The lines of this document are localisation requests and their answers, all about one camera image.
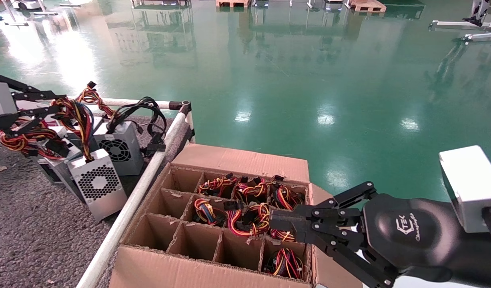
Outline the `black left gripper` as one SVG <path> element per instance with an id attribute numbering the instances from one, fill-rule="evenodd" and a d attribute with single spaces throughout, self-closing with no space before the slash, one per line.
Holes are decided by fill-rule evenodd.
<path id="1" fill-rule="evenodd" d="M 0 83 L 8 85 L 13 100 L 46 101 L 66 98 L 65 94 L 57 95 L 51 90 L 39 90 L 29 84 L 2 75 L 0 75 Z M 59 105 L 53 105 L 3 114 L 0 115 L 0 132 L 4 132 L 10 137 L 18 137 L 35 129 L 47 116 L 60 112 L 61 107 Z M 20 117 L 24 116 L 31 118 L 26 120 L 24 124 L 19 124 L 16 129 L 13 129 L 12 126 L 17 123 Z"/>

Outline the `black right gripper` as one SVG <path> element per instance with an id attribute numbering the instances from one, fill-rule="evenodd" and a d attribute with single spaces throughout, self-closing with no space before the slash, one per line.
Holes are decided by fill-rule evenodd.
<path id="1" fill-rule="evenodd" d="M 361 212 L 355 204 L 368 201 Z M 292 211 L 273 211 L 272 228 L 290 231 L 311 244 L 370 288 L 391 288 L 396 275 L 357 255 L 364 235 L 338 227 L 362 221 L 368 253 L 399 273 L 450 273 L 449 258 L 462 232 L 452 205 L 423 198 L 377 195 L 373 182 L 363 182 L 320 204 L 297 204 Z"/>

